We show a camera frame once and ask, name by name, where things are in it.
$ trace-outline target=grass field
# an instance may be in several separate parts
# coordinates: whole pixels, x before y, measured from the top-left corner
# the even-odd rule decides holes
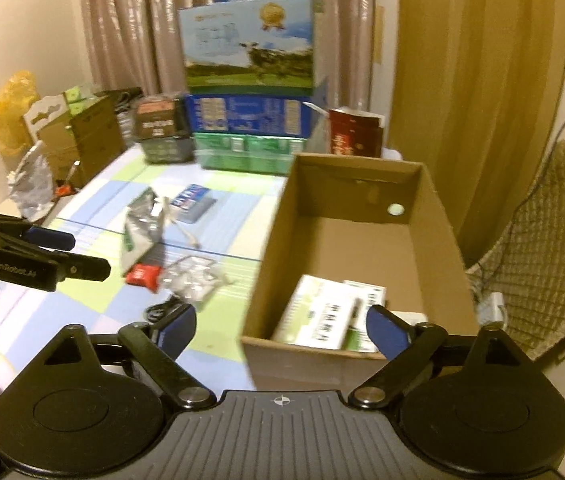
[[[295,88],[312,88],[313,79],[310,77],[287,76],[280,78],[277,75],[264,74],[258,81],[256,74],[230,74],[230,75],[205,75],[187,77],[187,85],[195,86],[290,86]]]

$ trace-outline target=brown cardboard box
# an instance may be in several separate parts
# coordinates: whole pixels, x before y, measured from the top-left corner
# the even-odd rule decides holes
[[[71,178],[75,187],[84,187],[124,151],[114,104],[107,97],[78,115],[66,113],[38,132],[55,180],[65,180],[71,166],[80,161]]]
[[[388,208],[401,204],[401,216]],[[296,157],[281,196],[242,346],[259,390],[340,389],[386,364],[381,354],[270,341],[303,274],[387,289],[391,310],[424,312],[451,334],[475,334],[456,240],[422,164],[360,156]]]

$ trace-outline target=checkered tablecloth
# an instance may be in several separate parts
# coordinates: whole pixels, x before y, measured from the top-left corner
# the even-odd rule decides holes
[[[147,186],[173,197],[189,184],[201,184],[212,190],[217,202],[188,226],[200,250],[191,250],[181,232],[170,226],[163,243],[143,261],[164,265],[199,253],[220,262],[229,285],[198,312],[196,336],[178,362],[217,394],[227,388],[252,388],[238,338],[284,182],[277,176],[206,171],[196,164],[147,166],[138,147],[125,152],[50,225],[74,234],[75,252],[107,258],[111,276],[104,283],[66,280],[51,294],[0,283],[0,387],[5,388],[66,324],[82,324],[90,333],[113,333],[142,320],[147,306],[166,300],[165,291],[153,294],[126,285],[120,275],[124,208]]]

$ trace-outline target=red snack packet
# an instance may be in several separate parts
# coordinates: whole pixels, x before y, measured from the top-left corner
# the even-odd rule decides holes
[[[136,264],[127,273],[127,285],[147,287],[152,292],[158,291],[158,276],[162,267],[155,265]]]

